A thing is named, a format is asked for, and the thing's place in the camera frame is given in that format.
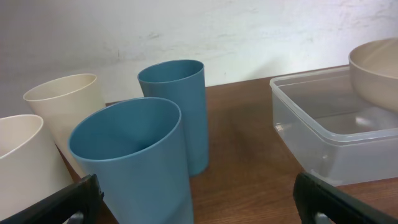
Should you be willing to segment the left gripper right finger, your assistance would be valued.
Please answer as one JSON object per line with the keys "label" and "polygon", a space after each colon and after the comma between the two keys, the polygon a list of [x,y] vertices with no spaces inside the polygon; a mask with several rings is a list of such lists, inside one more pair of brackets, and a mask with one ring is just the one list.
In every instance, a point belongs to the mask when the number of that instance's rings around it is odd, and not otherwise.
{"label": "left gripper right finger", "polygon": [[397,224],[389,216],[307,172],[296,176],[293,198],[303,224]]}

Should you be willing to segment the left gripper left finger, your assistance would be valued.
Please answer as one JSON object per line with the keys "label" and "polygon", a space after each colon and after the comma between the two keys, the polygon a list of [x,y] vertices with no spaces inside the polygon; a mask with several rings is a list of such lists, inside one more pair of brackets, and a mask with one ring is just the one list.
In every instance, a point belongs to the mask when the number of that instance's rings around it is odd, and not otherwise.
{"label": "left gripper left finger", "polygon": [[2,224],[94,224],[104,193],[97,175],[90,174],[32,206],[1,221]]}

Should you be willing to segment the clear plastic container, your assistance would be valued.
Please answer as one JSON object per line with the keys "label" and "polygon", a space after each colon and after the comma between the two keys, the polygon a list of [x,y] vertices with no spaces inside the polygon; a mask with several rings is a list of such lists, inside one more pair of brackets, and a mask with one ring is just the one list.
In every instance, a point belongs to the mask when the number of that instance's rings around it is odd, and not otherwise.
{"label": "clear plastic container", "polygon": [[397,113],[359,97],[347,66],[269,84],[274,128],[305,171],[334,186],[397,177]]}

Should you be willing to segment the cream bowl front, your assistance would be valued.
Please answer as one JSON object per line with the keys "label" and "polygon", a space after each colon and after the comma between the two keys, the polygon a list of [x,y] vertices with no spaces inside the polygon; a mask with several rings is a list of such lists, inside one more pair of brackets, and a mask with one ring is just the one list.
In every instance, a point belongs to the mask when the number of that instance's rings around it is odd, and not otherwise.
{"label": "cream bowl front", "polygon": [[355,92],[370,103],[397,112],[397,38],[360,45],[348,59]]}

